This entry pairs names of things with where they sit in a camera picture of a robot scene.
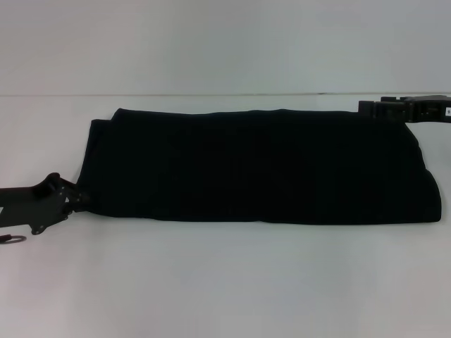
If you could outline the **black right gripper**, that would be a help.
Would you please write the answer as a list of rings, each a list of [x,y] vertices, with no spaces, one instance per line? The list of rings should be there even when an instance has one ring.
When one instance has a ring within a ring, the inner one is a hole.
[[[382,96],[380,101],[360,101],[358,114],[374,119],[409,123],[450,123],[450,97]]]

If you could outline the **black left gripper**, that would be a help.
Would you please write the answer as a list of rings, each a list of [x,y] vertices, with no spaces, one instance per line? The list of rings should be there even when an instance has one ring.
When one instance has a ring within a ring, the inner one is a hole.
[[[88,203],[77,184],[51,173],[35,186],[1,190],[1,227],[28,225],[38,235],[72,213],[84,212]]]

